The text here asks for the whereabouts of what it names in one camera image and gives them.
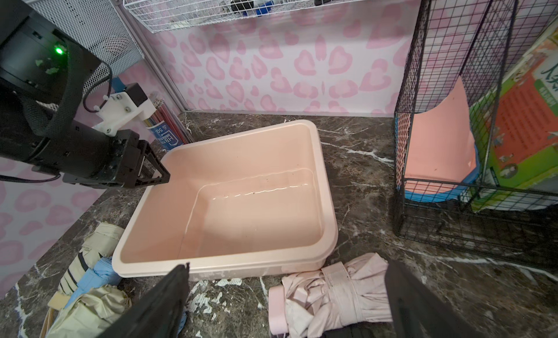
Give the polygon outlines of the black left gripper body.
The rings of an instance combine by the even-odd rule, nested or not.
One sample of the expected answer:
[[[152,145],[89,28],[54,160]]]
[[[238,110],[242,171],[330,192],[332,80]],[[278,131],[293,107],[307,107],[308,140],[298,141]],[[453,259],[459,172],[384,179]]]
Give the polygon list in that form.
[[[132,130],[107,136],[73,121],[62,134],[42,140],[30,164],[43,173],[61,173],[62,181],[90,188],[143,188],[170,181],[150,144]]]

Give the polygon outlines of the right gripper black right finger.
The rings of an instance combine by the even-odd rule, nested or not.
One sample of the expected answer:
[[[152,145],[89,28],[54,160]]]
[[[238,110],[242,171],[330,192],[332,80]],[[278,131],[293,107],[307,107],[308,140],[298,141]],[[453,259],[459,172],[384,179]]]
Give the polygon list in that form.
[[[479,337],[400,261],[389,260],[384,282],[398,337]]]

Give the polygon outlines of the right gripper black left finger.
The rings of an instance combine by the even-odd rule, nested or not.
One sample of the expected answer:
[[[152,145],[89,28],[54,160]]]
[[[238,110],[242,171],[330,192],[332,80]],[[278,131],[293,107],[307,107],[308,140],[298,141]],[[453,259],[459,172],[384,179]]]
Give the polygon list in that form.
[[[190,265],[176,266],[101,337],[176,337],[186,309]]]

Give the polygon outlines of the pink plastic storage box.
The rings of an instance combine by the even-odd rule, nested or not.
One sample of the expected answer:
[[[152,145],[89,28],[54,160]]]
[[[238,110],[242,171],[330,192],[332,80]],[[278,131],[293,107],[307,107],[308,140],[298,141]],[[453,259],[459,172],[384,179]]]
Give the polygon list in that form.
[[[296,120],[168,152],[113,254],[124,278],[189,265],[193,281],[314,271],[338,240],[318,128]]]

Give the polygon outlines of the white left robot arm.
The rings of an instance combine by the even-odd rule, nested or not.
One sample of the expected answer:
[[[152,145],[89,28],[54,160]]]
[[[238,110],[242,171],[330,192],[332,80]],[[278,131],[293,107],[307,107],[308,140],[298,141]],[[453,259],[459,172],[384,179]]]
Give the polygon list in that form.
[[[103,61],[23,0],[1,0],[1,156],[31,165],[43,182],[143,188],[170,181],[148,141],[126,128],[155,106],[136,83],[108,92],[76,120]]]

